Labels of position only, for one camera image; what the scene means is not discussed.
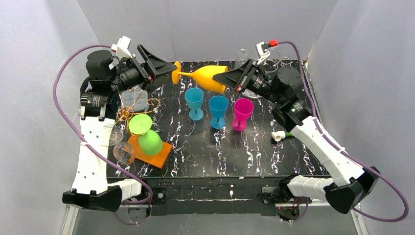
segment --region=orange wooden block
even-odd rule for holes
[[[167,158],[170,156],[171,150],[173,149],[173,146],[171,144],[163,142],[163,148],[161,149],[160,153],[154,156],[148,156],[145,155],[142,149],[140,148],[137,137],[131,136],[128,139],[128,143],[131,144],[131,146],[133,147],[137,159],[150,165],[153,165],[155,167],[158,167],[160,169],[163,168],[164,164],[167,161]]]

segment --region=glass base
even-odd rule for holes
[[[210,120],[210,125],[215,129],[221,129],[222,127],[225,126],[225,119],[223,117],[221,118],[212,117],[212,119]]]
[[[238,119],[234,119],[232,121],[232,128],[235,131],[243,131],[246,129],[246,127],[247,127],[246,121],[239,121]]]
[[[189,118],[193,121],[199,121],[203,118],[203,110],[201,109],[192,109],[189,112]]]

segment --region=green object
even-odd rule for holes
[[[150,129],[151,125],[153,121],[147,114],[136,115],[128,124],[130,132],[139,135],[138,144],[143,153],[148,156],[158,154],[163,148],[163,141],[157,132]]]
[[[148,130],[143,136],[138,138],[138,144],[143,150],[144,154],[153,156],[158,154],[163,148],[163,141],[157,132]]]
[[[128,123],[128,129],[135,135],[142,135],[150,130],[153,121],[147,114],[139,114],[133,117]]]

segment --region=black marble table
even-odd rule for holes
[[[289,65],[278,64],[273,68],[272,61],[266,62],[266,71],[281,66],[297,67],[296,62]],[[233,62],[184,62],[182,71],[193,72],[205,65],[226,65],[233,68]],[[248,127],[243,132],[235,132],[231,127],[233,106],[241,95],[225,90],[230,104],[225,116],[223,129],[210,126],[212,115],[208,101],[219,93],[204,90],[202,110],[205,116],[199,121],[188,117],[190,109],[184,99],[185,92],[192,87],[200,87],[190,77],[182,76],[177,85],[169,82],[149,97],[161,100],[161,107],[149,114],[153,119],[152,129],[161,139],[173,145],[173,151],[163,169],[135,160],[133,164],[122,165],[116,161],[109,149],[109,159],[139,177],[241,177],[241,176],[285,176],[292,173],[303,175],[328,174],[322,164],[311,152],[295,138],[286,138],[276,143],[271,132],[283,130],[273,120],[273,104],[265,99],[253,100],[254,112],[247,120]],[[108,177],[125,177],[120,171],[108,167]]]

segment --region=white wall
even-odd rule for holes
[[[336,0],[78,0],[98,39],[129,36],[173,61],[235,60],[238,49],[293,40],[306,59]],[[280,46],[282,57],[295,58]]]
[[[0,1],[1,234],[59,234],[79,139],[57,112],[52,86],[66,58],[97,43],[76,0]],[[58,87],[78,127],[86,56],[66,69]]]
[[[399,223],[365,219],[372,235],[415,231],[415,3],[339,0],[309,56],[326,129],[346,150],[394,182],[409,201]],[[402,214],[399,197],[378,182],[364,212]]]

